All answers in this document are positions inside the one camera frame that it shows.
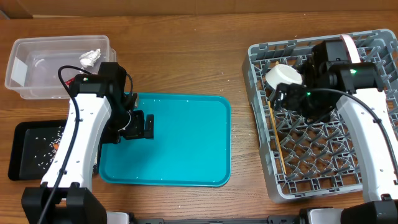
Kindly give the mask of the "white bowl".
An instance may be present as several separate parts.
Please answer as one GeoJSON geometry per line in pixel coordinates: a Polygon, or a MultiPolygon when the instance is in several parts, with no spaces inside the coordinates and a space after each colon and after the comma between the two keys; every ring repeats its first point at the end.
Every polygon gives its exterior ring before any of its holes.
{"type": "Polygon", "coordinates": [[[303,79],[296,69],[288,65],[278,64],[266,73],[266,82],[270,87],[276,89],[280,83],[301,85],[303,79]]]}

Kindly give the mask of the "wooden chopstick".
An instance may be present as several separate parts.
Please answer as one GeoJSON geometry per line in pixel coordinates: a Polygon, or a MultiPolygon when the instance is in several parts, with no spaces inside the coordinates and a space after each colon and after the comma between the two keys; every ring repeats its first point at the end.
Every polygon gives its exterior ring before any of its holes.
{"type": "Polygon", "coordinates": [[[278,135],[278,131],[277,131],[277,126],[276,126],[276,122],[275,122],[275,118],[274,118],[274,110],[271,108],[271,102],[268,101],[267,102],[268,107],[269,107],[269,113],[270,113],[270,117],[271,117],[271,123],[272,123],[272,129],[274,132],[274,136],[275,136],[275,142],[276,142],[276,146],[279,152],[279,157],[280,157],[280,162],[281,162],[281,167],[282,170],[284,172],[284,174],[286,174],[286,168],[285,168],[285,162],[284,162],[284,158],[282,157],[282,148],[280,145],[280,141],[279,141],[279,135],[278,135]]]}

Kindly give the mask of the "pink plate with food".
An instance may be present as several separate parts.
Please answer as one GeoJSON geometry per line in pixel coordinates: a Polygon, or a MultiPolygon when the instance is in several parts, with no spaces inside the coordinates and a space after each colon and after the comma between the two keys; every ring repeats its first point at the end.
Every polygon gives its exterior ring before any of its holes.
{"type": "Polygon", "coordinates": [[[348,34],[341,34],[340,39],[344,42],[348,57],[352,63],[361,63],[358,50],[354,40],[348,34]]]}

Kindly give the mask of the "white tissue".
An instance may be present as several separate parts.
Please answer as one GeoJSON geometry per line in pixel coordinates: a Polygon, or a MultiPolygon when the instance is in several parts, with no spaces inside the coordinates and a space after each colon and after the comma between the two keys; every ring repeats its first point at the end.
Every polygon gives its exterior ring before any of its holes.
{"type": "Polygon", "coordinates": [[[94,67],[95,62],[101,57],[101,49],[91,50],[79,57],[80,64],[83,68],[94,67]]]}

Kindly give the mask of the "red snack wrapper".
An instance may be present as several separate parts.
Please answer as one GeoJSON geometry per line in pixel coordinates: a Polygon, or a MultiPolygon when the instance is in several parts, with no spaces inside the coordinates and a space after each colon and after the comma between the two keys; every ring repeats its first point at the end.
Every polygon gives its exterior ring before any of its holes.
{"type": "Polygon", "coordinates": [[[65,82],[65,84],[67,85],[67,86],[69,86],[71,83],[73,83],[74,82],[74,78],[71,78],[71,79],[69,79],[68,81],[66,81],[65,82]]]}

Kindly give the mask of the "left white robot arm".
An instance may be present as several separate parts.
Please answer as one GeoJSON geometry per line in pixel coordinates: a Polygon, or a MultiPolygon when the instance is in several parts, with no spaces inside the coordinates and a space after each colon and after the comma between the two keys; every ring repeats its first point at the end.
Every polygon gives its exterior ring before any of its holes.
{"type": "Polygon", "coordinates": [[[70,83],[60,80],[70,97],[67,122],[40,186],[25,188],[22,208],[29,223],[133,223],[133,214],[109,212],[93,195],[93,166],[103,143],[153,139],[154,115],[135,109],[138,95],[124,91],[132,78],[118,63],[78,71],[70,83]]]}

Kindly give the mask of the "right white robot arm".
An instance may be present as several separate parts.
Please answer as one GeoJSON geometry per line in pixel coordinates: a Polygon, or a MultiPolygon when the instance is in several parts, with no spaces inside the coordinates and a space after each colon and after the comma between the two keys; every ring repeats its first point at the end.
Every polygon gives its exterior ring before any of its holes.
{"type": "Polygon", "coordinates": [[[397,138],[387,112],[384,84],[375,64],[360,59],[353,39],[341,35],[312,49],[300,70],[278,64],[266,73],[273,110],[296,111],[321,121],[337,110],[348,128],[361,177],[361,205],[307,208],[301,223],[396,223],[397,138]]]}

